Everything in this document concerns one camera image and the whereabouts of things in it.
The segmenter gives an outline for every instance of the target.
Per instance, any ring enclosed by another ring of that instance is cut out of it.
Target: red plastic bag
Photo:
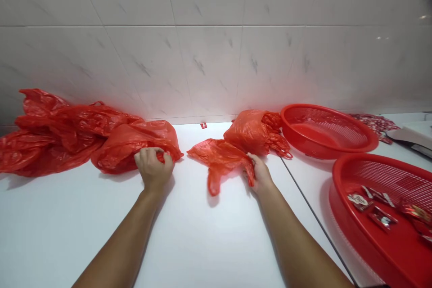
[[[187,153],[208,166],[207,187],[211,196],[219,194],[221,177],[239,166],[246,169],[249,186],[254,185],[255,173],[251,159],[223,139],[207,139],[196,144]]]
[[[131,146],[136,152],[142,147],[159,146],[170,152],[175,161],[183,156],[176,131],[166,121],[145,123],[140,117],[119,112],[102,102],[72,106],[40,89],[20,92],[26,95],[23,104],[26,115],[16,119],[21,130],[0,139],[0,172],[36,177],[78,167],[120,126],[133,132],[121,133],[120,129],[111,138],[108,144],[118,146],[117,155],[114,150],[107,150],[107,146],[98,152],[102,170],[105,165],[109,165],[109,173],[136,168],[133,158],[124,156]]]
[[[34,135],[18,130],[0,138],[0,172],[14,172],[36,161],[45,148],[56,140],[48,135]]]
[[[78,153],[70,153],[61,144],[49,145],[33,163],[13,173],[25,177],[39,177],[79,167],[90,159],[103,142],[103,139],[97,139]]]
[[[49,117],[58,109],[70,106],[66,100],[41,89],[21,89],[19,92],[26,95],[22,107],[28,116]]]
[[[102,142],[96,139],[80,152],[71,153],[56,136],[18,130],[0,139],[0,172],[38,177],[73,169],[87,162]]]
[[[141,117],[119,112],[112,107],[105,106],[102,101],[89,106],[77,105],[57,111],[56,119],[69,122],[73,129],[108,137],[112,130],[123,124],[131,124]]]
[[[292,158],[287,140],[279,134],[281,126],[277,112],[244,110],[225,132],[224,139],[245,153],[267,155],[272,148],[279,156]]]
[[[138,120],[114,129],[103,146],[91,156],[91,161],[103,173],[119,174],[135,170],[134,154],[146,147],[162,148],[171,155],[173,162],[183,156],[176,131],[170,123]],[[157,158],[165,162],[163,154],[158,153]]]

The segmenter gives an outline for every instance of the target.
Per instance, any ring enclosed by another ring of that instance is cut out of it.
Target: pile of red plastic bags
[[[87,162],[104,173],[136,169],[133,155],[141,148],[160,147],[173,161],[180,152],[176,131],[167,121],[145,122],[96,102],[71,105],[40,89],[25,94],[20,130],[0,138],[0,172],[26,177],[62,172]],[[163,155],[158,153],[163,162]]]

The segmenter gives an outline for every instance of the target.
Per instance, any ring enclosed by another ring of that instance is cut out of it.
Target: red basket
[[[319,159],[369,152],[378,137],[362,122],[337,110],[310,104],[286,106],[280,113],[282,132],[296,149]]]
[[[404,197],[432,211],[432,173],[388,157],[350,154],[334,164],[329,192],[331,209],[346,238],[389,286],[432,287],[432,248],[395,208],[375,201],[398,220],[389,233],[372,222],[368,211],[358,211],[347,195],[363,193],[362,185],[387,193],[395,204]]]

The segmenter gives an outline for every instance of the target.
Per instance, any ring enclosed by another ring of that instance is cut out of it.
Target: white countertop
[[[391,114],[383,116],[393,120],[398,126],[401,126],[403,122],[424,120],[424,113]],[[332,240],[356,283],[360,287],[383,284],[383,281],[364,263],[335,225],[328,200],[334,161],[320,161],[312,157],[307,157],[295,149],[292,149],[291,153],[294,158],[292,160],[283,159],[283,162],[289,169],[324,230]],[[400,160],[432,172],[432,162],[429,159],[397,143],[388,145],[379,142],[379,146],[371,153]]]
[[[230,125],[174,127],[186,154]],[[299,220],[347,274],[280,158],[270,154],[266,163]],[[216,198],[207,194],[207,167],[187,156],[173,176],[136,287],[284,287],[257,201],[238,173]],[[33,181],[0,179],[2,288],[70,287],[143,188],[137,171],[103,175],[90,162]]]

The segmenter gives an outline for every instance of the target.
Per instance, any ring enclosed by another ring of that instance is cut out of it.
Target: red candy packet
[[[393,208],[395,208],[395,204],[390,199],[387,193],[381,193],[379,191],[376,191],[373,188],[362,186],[364,192],[368,195],[370,199],[377,200],[379,202],[385,203]]]
[[[386,233],[390,231],[391,225],[397,224],[397,219],[392,215],[387,214],[381,208],[375,206],[374,209],[369,213],[369,217]]]
[[[352,202],[355,208],[357,208],[360,212],[364,212],[370,206],[374,204],[373,201],[365,198],[357,191],[348,195],[348,200]]]
[[[429,227],[432,227],[432,215],[424,209],[410,203],[407,199],[401,198],[397,209],[402,214],[417,219]]]

